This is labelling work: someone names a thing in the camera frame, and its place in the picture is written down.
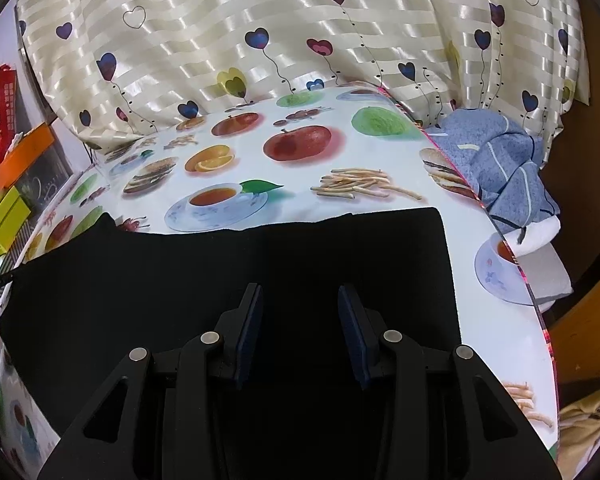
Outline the black pants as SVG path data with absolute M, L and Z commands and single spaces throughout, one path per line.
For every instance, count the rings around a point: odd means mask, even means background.
M 222 479 L 382 479 L 396 395 L 355 376 L 340 287 L 389 330 L 450 351 L 460 326 L 437 211 L 411 209 L 245 231 L 154 235 L 108 217 L 16 278 L 0 336 L 57 432 L 132 349 L 212 330 L 260 286 L 248 376 L 211 389 Z

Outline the fruit print tablecloth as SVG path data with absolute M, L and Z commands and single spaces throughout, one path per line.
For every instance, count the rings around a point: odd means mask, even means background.
M 467 122 L 448 140 L 362 86 L 237 105 L 56 170 L 50 180 L 21 180 L 33 216 L 17 261 L 60 247 L 103 214 L 137 233 L 184 235 L 434 208 L 460 333 L 556 452 L 553 358 L 515 257 L 519 234 L 494 223 L 449 162 L 489 148 Z

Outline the white folded cloth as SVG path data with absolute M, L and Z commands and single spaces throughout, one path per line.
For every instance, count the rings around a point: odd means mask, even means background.
M 522 257 L 536 252 L 554 240 L 560 230 L 560 220 L 550 216 L 539 222 L 509 232 L 505 235 L 506 242 L 516 257 Z

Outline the yellow patterned fabric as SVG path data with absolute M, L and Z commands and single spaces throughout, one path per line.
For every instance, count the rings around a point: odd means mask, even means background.
M 559 412 L 557 466 L 563 479 L 600 470 L 600 389 Z

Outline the yellow-green box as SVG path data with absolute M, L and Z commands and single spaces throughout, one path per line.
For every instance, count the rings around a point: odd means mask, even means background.
M 30 208 L 12 186 L 0 192 L 0 256 L 8 253 L 23 223 L 30 216 Z

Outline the cream heart pattern curtain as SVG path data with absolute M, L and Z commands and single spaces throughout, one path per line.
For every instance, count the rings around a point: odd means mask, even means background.
M 48 104 L 110 150 L 201 114 L 355 82 L 550 142 L 590 97 L 578 0 L 17 0 Z

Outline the orange box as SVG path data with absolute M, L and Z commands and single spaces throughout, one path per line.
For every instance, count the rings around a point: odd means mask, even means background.
M 12 186 L 54 142 L 46 122 L 29 131 L 0 163 L 0 191 Z

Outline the blue striped cloth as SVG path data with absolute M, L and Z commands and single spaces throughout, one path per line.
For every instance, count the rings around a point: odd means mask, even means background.
M 454 110 L 426 135 L 504 234 L 559 214 L 541 178 L 543 140 L 487 108 Z

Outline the wooden furniture panel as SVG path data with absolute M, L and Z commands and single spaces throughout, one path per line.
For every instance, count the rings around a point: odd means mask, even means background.
M 590 102 L 574 102 L 542 172 L 562 207 L 555 247 L 573 292 L 546 315 L 558 382 L 600 379 L 600 8 L 580 0 Z

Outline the red carton box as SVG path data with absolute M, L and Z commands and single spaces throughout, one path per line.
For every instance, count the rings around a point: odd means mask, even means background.
M 17 73 L 7 64 L 0 66 L 0 163 L 16 134 Z

